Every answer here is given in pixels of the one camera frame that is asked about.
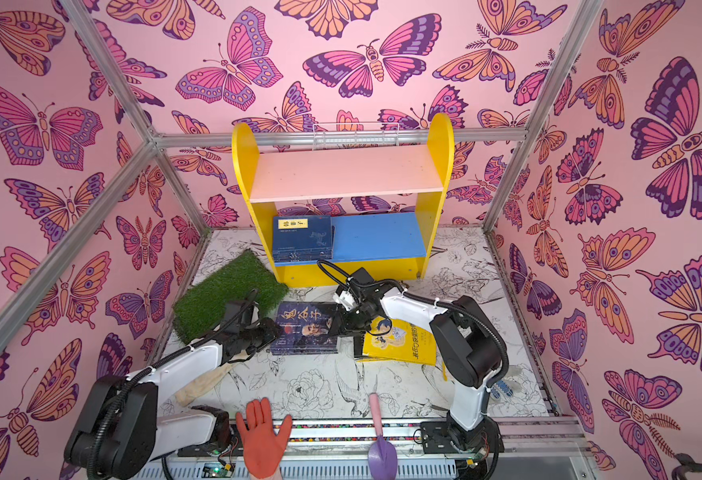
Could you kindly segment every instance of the bookshelf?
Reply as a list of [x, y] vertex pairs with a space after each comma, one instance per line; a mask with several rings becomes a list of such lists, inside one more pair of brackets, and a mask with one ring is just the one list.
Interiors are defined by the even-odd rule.
[[315, 262], [274, 263], [276, 202], [416, 194], [415, 212], [334, 216], [333, 262], [352, 273], [413, 280], [425, 274], [452, 175], [455, 138], [444, 114], [425, 145], [260, 154], [247, 124], [233, 129], [233, 167], [274, 275], [291, 287], [334, 284]]

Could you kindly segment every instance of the orange glove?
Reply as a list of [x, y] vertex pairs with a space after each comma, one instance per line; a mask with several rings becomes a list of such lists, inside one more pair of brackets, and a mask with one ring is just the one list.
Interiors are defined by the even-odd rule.
[[244, 447], [244, 465], [253, 477], [268, 478], [279, 468], [289, 433], [293, 429], [293, 418], [289, 415], [284, 417], [279, 435], [274, 435], [271, 402], [264, 398], [247, 404], [247, 425], [249, 430], [244, 427], [241, 412], [237, 412], [237, 427]]

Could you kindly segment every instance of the stack of books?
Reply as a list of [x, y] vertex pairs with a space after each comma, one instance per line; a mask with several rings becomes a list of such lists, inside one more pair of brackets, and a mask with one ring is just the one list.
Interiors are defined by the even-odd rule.
[[271, 343], [273, 355], [328, 355], [338, 352], [338, 337], [329, 329], [337, 321], [338, 303], [282, 302], [275, 321], [280, 336]]
[[274, 216], [273, 261], [331, 260], [333, 233], [329, 215]]
[[412, 323], [378, 317], [372, 333], [354, 338], [354, 358], [359, 362], [398, 360], [400, 362], [436, 365], [436, 340], [432, 333]]

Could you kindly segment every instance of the pink trowel handle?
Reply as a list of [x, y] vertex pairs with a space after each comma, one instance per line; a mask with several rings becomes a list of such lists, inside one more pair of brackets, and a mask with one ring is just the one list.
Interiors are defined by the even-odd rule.
[[383, 418], [380, 416], [380, 402], [378, 401], [377, 393], [369, 394], [369, 410], [373, 414], [375, 434], [378, 437], [381, 437], [383, 436]]

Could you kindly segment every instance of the artificial grass mat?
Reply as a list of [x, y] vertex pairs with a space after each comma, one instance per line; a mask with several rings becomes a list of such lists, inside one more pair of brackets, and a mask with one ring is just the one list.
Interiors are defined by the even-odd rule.
[[244, 250], [175, 303], [173, 326], [181, 341], [188, 344], [202, 337], [221, 321], [227, 302], [243, 300], [253, 288], [260, 291], [257, 302], [261, 315], [273, 312], [288, 290], [251, 250]]

